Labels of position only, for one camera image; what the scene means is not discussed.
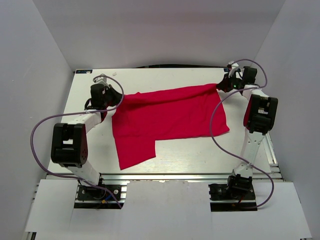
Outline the red t-shirt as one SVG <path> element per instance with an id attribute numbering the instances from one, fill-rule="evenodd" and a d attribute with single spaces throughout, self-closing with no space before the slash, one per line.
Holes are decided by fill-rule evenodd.
<path id="1" fill-rule="evenodd" d="M 156 157 L 156 141 L 220 136 L 230 129 L 216 84 L 127 94 L 112 116 L 121 170 Z"/>

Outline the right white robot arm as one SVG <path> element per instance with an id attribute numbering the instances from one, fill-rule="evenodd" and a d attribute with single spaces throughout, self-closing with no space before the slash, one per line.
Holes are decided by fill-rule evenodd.
<path id="1" fill-rule="evenodd" d="M 243 118 L 244 141 L 240 152 L 242 163 L 232 170 L 225 187 L 226 195 L 236 200 L 248 194 L 252 188 L 253 169 L 260 145 L 273 128 L 278 99 L 266 95 L 255 84 L 257 69 L 245 66 L 243 72 L 237 64 L 230 63 L 216 89 L 229 93 L 238 90 L 248 100 Z"/>

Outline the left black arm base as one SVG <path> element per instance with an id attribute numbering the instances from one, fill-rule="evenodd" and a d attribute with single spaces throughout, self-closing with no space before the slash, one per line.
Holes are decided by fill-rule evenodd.
<path id="1" fill-rule="evenodd" d="M 93 210 L 120 210 L 124 205 L 129 181 L 100 179 L 99 186 L 108 189 L 114 197 L 104 189 L 98 189 L 78 182 L 74 208 Z"/>

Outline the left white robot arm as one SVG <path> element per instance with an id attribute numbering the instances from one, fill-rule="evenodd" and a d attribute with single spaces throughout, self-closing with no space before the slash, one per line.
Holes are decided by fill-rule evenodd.
<path id="1" fill-rule="evenodd" d="M 89 182 L 88 193 L 99 200 L 105 196 L 106 187 L 99 183 L 101 174 L 88 160 L 87 133 L 104 121 L 108 107 L 113 110 L 122 103 L 124 94 L 110 84 L 95 83 L 90 87 L 90 95 L 84 113 L 72 121 L 54 125 L 50 157 L 53 163 L 68 169 L 81 181 Z"/>

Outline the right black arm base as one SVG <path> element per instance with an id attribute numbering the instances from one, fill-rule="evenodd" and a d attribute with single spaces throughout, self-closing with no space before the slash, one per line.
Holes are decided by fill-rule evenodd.
<path id="1" fill-rule="evenodd" d="M 256 195 L 253 187 L 247 193 L 231 193 L 227 184 L 208 185 L 210 211 L 214 212 L 252 212 L 257 211 Z"/>

